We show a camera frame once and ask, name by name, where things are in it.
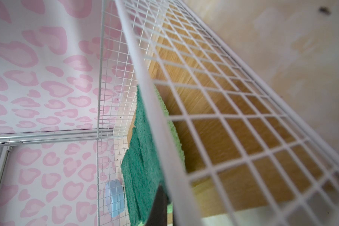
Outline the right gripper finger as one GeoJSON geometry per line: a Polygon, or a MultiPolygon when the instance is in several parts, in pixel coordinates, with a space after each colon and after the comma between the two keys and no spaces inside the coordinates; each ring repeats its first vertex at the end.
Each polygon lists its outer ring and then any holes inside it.
{"type": "Polygon", "coordinates": [[[153,201],[152,209],[146,226],[166,226],[167,225],[168,197],[162,184],[158,185],[153,201]]]}

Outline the green sponge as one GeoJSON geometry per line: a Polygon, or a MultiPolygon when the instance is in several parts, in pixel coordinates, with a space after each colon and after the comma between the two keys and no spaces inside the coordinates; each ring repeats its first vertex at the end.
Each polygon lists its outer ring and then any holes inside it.
{"type": "Polygon", "coordinates": [[[135,187],[131,175],[129,150],[126,151],[121,163],[121,171],[125,184],[125,194],[131,226],[138,226],[142,220],[136,199],[135,187]]]}
{"type": "Polygon", "coordinates": [[[128,150],[129,167],[131,172],[132,188],[134,190],[134,207],[139,219],[137,223],[145,223],[150,216],[157,187],[150,184],[145,170],[144,158],[136,128],[132,130],[132,137],[128,150]]]}
{"type": "Polygon", "coordinates": [[[165,122],[169,112],[155,87],[150,90],[138,87],[135,126],[144,158],[147,178],[154,187],[162,184],[171,205],[170,187],[166,179],[169,160],[175,166],[184,168],[185,156],[174,123],[165,122]]]}

